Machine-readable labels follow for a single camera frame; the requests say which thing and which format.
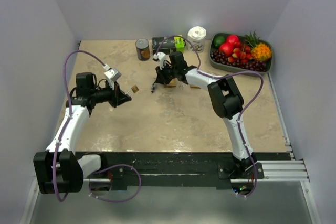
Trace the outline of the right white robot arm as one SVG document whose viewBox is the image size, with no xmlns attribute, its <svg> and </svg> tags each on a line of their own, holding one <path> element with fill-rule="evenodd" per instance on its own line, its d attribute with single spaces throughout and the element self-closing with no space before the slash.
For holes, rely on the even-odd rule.
<svg viewBox="0 0 336 224">
<path fill-rule="evenodd" d="M 166 85 L 176 79 L 208 91 L 215 114 L 224 121 L 228 130 L 233 148 L 234 173 L 239 178 L 250 175 L 256 160 L 241 114 L 244 99 L 234 79 L 229 76 L 215 76 L 200 71 L 196 66 L 189 66 L 180 51 L 170 55 L 157 52 L 153 55 L 153 60 L 159 64 L 155 68 L 157 84 Z"/>
</svg>

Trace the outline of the keychain with dark beads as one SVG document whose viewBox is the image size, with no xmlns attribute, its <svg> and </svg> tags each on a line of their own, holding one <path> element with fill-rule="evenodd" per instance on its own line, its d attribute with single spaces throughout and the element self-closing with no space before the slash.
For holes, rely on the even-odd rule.
<svg viewBox="0 0 336 224">
<path fill-rule="evenodd" d="M 154 82 L 152 85 L 151 85 L 151 93 L 154 93 L 156 90 L 156 83 Z"/>
</svg>

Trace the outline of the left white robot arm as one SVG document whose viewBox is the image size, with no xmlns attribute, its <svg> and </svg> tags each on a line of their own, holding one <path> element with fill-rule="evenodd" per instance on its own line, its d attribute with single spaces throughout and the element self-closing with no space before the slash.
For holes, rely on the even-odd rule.
<svg viewBox="0 0 336 224">
<path fill-rule="evenodd" d="M 99 103 L 109 103 L 113 108 L 131 101 L 117 82 L 121 73 L 110 68 L 104 73 L 105 86 L 97 84 L 92 72 L 76 75 L 76 86 L 70 91 L 65 116 L 54 139 L 45 151 L 35 154 L 33 164 L 38 186 L 42 194 L 76 193 L 81 191 L 83 181 L 93 174 L 103 178 L 109 165 L 99 154 L 87 154 L 76 158 L 76 145 L 92 110 Z"/>
</svg>

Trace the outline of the large brass padlock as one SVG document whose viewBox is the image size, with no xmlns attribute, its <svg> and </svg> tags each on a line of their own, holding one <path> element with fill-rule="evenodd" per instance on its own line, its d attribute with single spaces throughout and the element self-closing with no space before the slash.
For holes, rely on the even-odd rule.
<svg viewBox="0 0 336 224">
<path fill-rule="evenodd" d="M 190 88 L 192 88 L 192 89 L 201 89 L 199 86 L 195 86 L 195 85 L 190 85 Z"/>
</svg>

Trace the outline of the small brass padlock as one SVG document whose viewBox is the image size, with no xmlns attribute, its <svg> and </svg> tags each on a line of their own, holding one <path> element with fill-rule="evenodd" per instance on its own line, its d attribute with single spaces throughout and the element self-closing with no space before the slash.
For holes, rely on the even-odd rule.
<svg viewBox="0 0 336 224">
<path fill-rule="evenodd" d="M 138 86 L 134 85 L 129 91 L 126 92 L 126 95 L 131 96 L 139 91 Z"/>
</svg>

